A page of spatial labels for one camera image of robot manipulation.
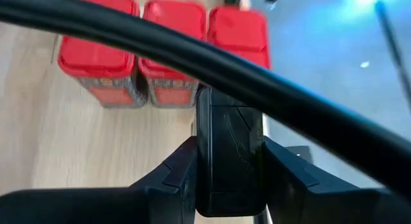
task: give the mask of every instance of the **black cord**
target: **black cord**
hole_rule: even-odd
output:
[[[240,57],[79,0],[0,0],[0,21],[101,42],[151,58],[249,104],[411,201],[411,144]]]
[[[401,84],[403,86],[405,97],[407,98],[408,109],[411,112],[410,76],[408,75],[408,71],[405,68],[403,59],[401,57],[401,51],[399,50],[399,46],[398,46],[396,36],[394,33],[394,28],[392,28],[392,25],[389,21],[385,3],[382,0],[377,1],[377,3],[375,4],[375,12],[377,14],[378,19],[380,20],[380,24],[384,32],[385,39],[387,40],[387,43],[388,43],[388,46],[389,46],[389,49],[392,55],[392,59],[398,70],[399,79],[401,80]]]

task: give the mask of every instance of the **red box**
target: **red box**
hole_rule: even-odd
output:
[[[206,9],[198,3],[150,0],[144,6],[143,17],[199,40],[205,40],[207,36]],[[189,108],[194,105],[198,80],[145,58],[139,58],[139,67],[146,76],[155,106]]]
[[[255,64],[271,69],[267,20],[255,11],[233,7],[211,10],[208,41]]]
[[[84,0],[139,16],[134,0]],[[76,78],[104,107],[141,107],[147,101],[144,76],[136,56],[113,47],[64,36],[58,64]]]

